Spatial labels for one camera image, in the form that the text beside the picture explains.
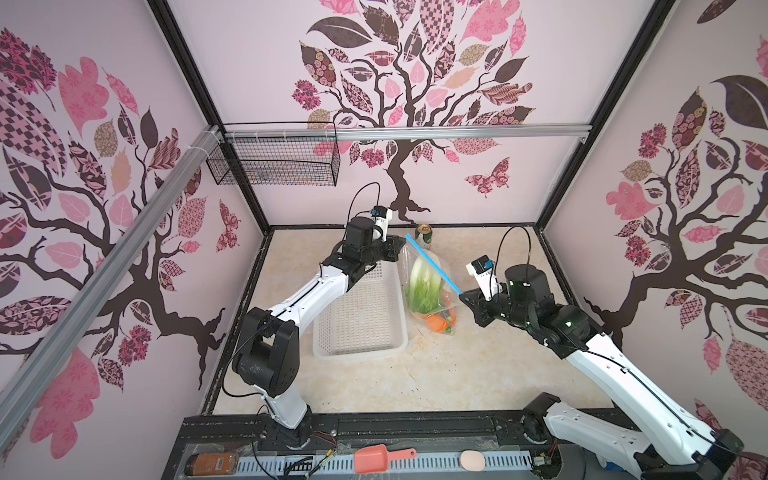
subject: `scoop handle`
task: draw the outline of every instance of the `scoop handle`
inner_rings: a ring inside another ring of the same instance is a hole
[[[409,458],[416,458],[415,449],[398,450],[397,452],[389,452],[387,459],[390,462],[395,460],[407,460]]]

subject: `plastic scoop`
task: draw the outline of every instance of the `plastic scoop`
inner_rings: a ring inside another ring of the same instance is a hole
[[[383,473],[389,468],[390,462],[408,458],[416,458],[415,449],[387,452],[386,445],[365,447],[355,452],[355,473]]]

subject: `wallpaper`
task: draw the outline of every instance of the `wallpaper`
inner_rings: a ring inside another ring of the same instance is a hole
[[[39,6],[0,25],[2,386],[205,125],[145,5],[81,0],[43,21]],[[71,33],[65,19],[91,28]],[[238,189],[198,169],[0,476],[158,476],[181,419],[199,412],[259,241]]]
[[[613,341],[744,440],[731,478],[768,453],[766,15],[684,2],[548,230]]]
[[[589,122],[650,2],[589,3],[232,1],[219,8],[192,1],[173,7],[225,121],[368,128]],[[234,25],[233,17],[240,19]],[[245,19],[247,27],[240,23]],[[590,25],[598,22],[610,44],[593,36]],[[270,127],[296,125],[259,126]],[[370,181],[381,183],[382,204],[399,223],[532,221],[577,140],[340,142],[336,188],[255,190],[278,224],[343,223],[344,204]],[[321,142],[314,153],[332,146]],[[307,197],[314,208],[302,205]]]

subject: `can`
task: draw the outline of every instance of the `can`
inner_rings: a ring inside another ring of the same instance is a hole
[[[424,250],[429,250],[432,243],[432,227],[426,223],[416,227],[416,240],[419,242],[419,246]]]

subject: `butterfly decal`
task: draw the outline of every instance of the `butterfly decal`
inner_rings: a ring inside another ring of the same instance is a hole
[[[230,213],[230,209],[223,201],[219,200],[219,211],[221,212],[221,220],[224,221],[224,232],[219,235],[219,241],[216,242],[216,251],[220,252],[225,248],[234,248],[239,245],[237,242],[237,226],[240,225],[240,221],[235,214]]]
[[[498,162],[498,165],[494,167],[489,176],[471,175],[464,180],[468,181],[470,185],[477,187],[478,192],[484,194],[485,197],[488,198],[488,194],[493,190],[494,185],[496,187],[503,186],[509,188],[509,185],[507,185],[509,175],[505,173],[507,170],[509,170],[509,157]]]

